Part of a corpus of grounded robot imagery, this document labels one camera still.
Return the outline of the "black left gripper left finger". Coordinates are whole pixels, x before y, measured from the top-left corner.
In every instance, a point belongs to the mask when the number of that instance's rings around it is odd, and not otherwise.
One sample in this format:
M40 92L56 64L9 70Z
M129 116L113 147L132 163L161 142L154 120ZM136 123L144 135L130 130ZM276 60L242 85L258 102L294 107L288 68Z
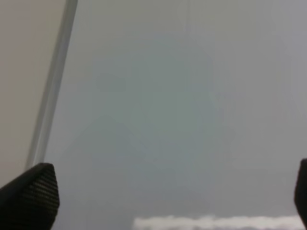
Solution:
M0 188L2 230L50 230L58 210L58 183L51 163L39 163Z

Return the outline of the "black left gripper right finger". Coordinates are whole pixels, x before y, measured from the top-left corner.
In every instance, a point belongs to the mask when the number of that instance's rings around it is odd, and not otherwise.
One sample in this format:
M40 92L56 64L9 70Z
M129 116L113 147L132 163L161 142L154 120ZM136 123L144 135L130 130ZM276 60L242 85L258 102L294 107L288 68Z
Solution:
M295 185L294 203L297 212L307 229L307 160L302 159Z

